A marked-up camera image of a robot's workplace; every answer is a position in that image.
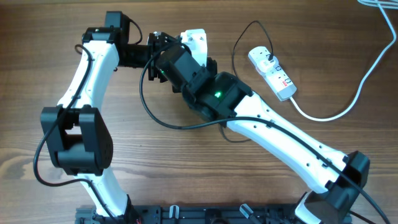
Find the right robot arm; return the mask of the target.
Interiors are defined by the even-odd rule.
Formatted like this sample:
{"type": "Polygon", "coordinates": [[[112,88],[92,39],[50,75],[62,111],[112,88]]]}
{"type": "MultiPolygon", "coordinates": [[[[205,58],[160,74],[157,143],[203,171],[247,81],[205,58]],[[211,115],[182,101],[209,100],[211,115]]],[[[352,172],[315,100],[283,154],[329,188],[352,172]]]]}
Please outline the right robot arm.
{"type": "Polygon", "coordinates": [[[228,72],[200,65],[180,46],[166,50],[156,69],[206,121],[242,134],[289,166],[310,188],[294,210],[304,223],[342,223],[367,182],[369,159],[315,140],[269,108],[228,72]]]}

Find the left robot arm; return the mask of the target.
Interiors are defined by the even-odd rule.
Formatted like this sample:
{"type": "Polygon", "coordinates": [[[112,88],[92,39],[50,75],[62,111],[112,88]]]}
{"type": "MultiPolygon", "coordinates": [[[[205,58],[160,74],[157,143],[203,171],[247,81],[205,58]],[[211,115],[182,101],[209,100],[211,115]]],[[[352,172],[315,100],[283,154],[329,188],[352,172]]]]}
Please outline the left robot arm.
{"type": "Polygon", "coordinates": [[[118,67],[143,68],[164,47],[181,37],[151,34],[147,44],[129,43],[133,20],[121,11],[108,11],[103,27],[89,27],[75,50],[81,60],[68,90],[56,106],[40,115],[44,132],[34,156],[34,175],[43,185],[57,187],[80,182],[95,203],[99,223],[137,223],[139,214],[111,168],[113,140],[101,115],[104,94],[118,67]],[[72,180],[50,183],[41,178],[38,161],[47,146],[52,164],[72,180]]]}

